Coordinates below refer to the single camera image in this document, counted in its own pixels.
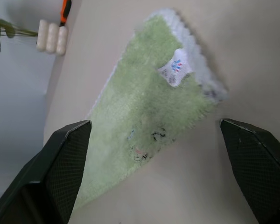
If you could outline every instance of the fuzzy mat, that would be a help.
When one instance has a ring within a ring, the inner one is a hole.
[[[93,129],[75,209],[146,164],[217,104],[216,90],[203,88],[194,73],[172,87],[156,70],[182,47],[161,14],[136,31],[87,118]]]

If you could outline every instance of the white cylindrical object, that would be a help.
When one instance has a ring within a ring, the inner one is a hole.
[[[47,36],[48,36],[49,23],[45,20],[39,21],[38,35],[36,48],[39,51],[44,51],[47,45]]]
[[[58,33],[59,33],[59,27],[57,26],[57,24],[51,23],[49,25],[47,45],[46,45],[46,51],[49,54],[53,54],[56,52]]]
[[[68,36],[67,28],[66,27],[60,27],[59,28],[59,34],[58,34],[57,49],[56,49],[56,54],[57,55],[61,56],[61,55],[65,54],[67,36]]]

